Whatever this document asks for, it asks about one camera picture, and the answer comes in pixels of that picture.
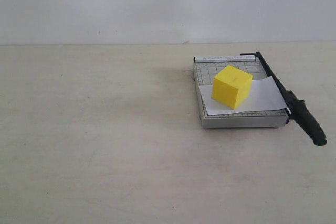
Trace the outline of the yellow foam cube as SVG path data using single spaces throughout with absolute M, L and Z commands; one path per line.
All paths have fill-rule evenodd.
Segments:
M 211 98 L 236 109 L 249 96 L 252 81 L 252 74 L 226 66 L 214 77 Z

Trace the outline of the white paper sheet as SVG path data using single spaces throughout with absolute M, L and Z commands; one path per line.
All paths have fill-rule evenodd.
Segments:
M 237 114 L 247 111 L 273 111 L 287 108 L 273 77 L 253 80 L 249 96 L 235 109 L 231 109 L 212 99 L 212 88 L 212 85 L 198 87 L 208 115 Z

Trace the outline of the black cutter blade handle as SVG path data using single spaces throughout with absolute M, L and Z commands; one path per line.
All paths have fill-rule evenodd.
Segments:
M 287 108 L 290 111 L 289 118 L 294 120 L 305 131 L 305 133 L 312 139 L 314 145 L 325 146 L 327 144 L 327 137 L 320 124 L 309 112 L 305 101 L 299 100 L 291 90 L 287 90 L 284 87 L 260 52 L 256 52 L 255 57 L 259 58 L 266 74 L 271 76 L 277 85 Z

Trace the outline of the grey paper cutter base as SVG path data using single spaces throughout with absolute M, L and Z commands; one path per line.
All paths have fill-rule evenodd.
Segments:
M 194 80 L 200 119 L 206 129 L 213 128 L 249 128 L 249 127 L 282 127 L 289 121 L 288 108 L 273 111 L 247 111 L 237 114 L 208 115 L 199 86 L 212 85 L 214 77 L 226 66 L 236 67 L 253 75 L 253 80 L 270 77 L 266 74 L 255 53 L 239 56 L 202 56 L 194 58 Z

